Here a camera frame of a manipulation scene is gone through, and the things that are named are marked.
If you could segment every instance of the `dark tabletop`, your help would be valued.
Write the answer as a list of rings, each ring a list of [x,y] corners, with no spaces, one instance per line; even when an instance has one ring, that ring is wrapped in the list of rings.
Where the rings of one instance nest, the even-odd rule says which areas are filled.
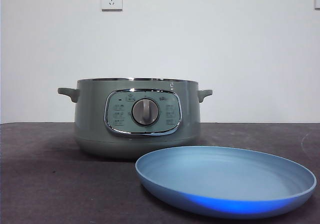
[[[195,145],[239,147],[296,161],[320,176],[320,124],[203,123]],[[73,123],[1,125],[1,223],[320,223],[320,191],[287,214],[226,220],[156,199],[133,162],[79,150]]]

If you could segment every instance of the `pot base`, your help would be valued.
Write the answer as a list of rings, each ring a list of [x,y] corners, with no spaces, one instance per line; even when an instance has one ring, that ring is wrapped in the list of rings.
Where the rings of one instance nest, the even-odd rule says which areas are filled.
[[[173,141],[141,143],[93,141],[78,137],[76,137],[75,140],[81,150],[90,154],[106,158],[134,160],[154,150],[176,146],[195,145],[197,137]]]

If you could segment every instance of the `chrome trim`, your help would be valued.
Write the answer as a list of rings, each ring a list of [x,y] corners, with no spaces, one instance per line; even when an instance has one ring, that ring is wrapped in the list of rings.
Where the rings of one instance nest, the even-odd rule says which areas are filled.
[[[173,81],[198,84],[197,81],[192,80],[177,80],[177,79],[160,79],[160,78],[97,78],[97,79],[82,79],[77,82],[84,81]]]
[[[179,119],[179,122],[178,124],[172,128],[172,129],[169,129],[169,130],[166,130],[166,131],[159,131],[159,132],[128,132],[128,131],[122,131],[122,130],[117,130],[115,128],[113,128],[109,122],[107,122],[107,119],[108,119],[108,113],[107,113],[107,109],[109,107],[109,100],[111,98],[112,95],[114,95],[115,93],[117,92],[143,92],[143,91],[156,91],[156,92],[165,92],[165,93],[170,93],[170,94],[174,94],[176,96],[176,98],[178,99],[178,106],[179,106],[179,111],[180,111],[180,119]],[[125,134],[125,135],[147,135],[147,136],[161,136],[161,135],[169,135],[169,134],[172,134],[172,133],[175,133],[176,130],[178,129],[181,121],[182,121],[182,109],[181,109],[181,102],[180,102],[180,98],[179,96],[173,92],[173,91],[168,91],[168,90],[158,90],[158,89],[125,89],[125,90],[115,90],[115,91],[112,91],[106,101],[105,101],[105,108],[104,108],[105,112],[104,112],[104,115],[103,115],[103,122],[105,124],[105,126],[108,128],[108,130],[114,132],[114,133],[117,133],[117,134]]]

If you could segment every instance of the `control panel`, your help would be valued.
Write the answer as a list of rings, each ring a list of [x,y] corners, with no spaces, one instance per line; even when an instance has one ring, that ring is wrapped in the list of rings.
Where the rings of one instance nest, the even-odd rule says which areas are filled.
[[[124,134],[170,134],[182,119],[179,97],[171,91],[118,90],[105,107],[106,126]]]

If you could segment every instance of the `pot handle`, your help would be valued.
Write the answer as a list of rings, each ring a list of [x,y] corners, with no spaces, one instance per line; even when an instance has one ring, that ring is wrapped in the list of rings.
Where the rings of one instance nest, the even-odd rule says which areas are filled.
[[[80,91],[78,89],[58,88],[58,93],[68,95],[71,98],[71,101],[76,103],[78,101]]]
[[[212,90],[198,90],[199,103],[202,103],[206,96],[212,95]]]

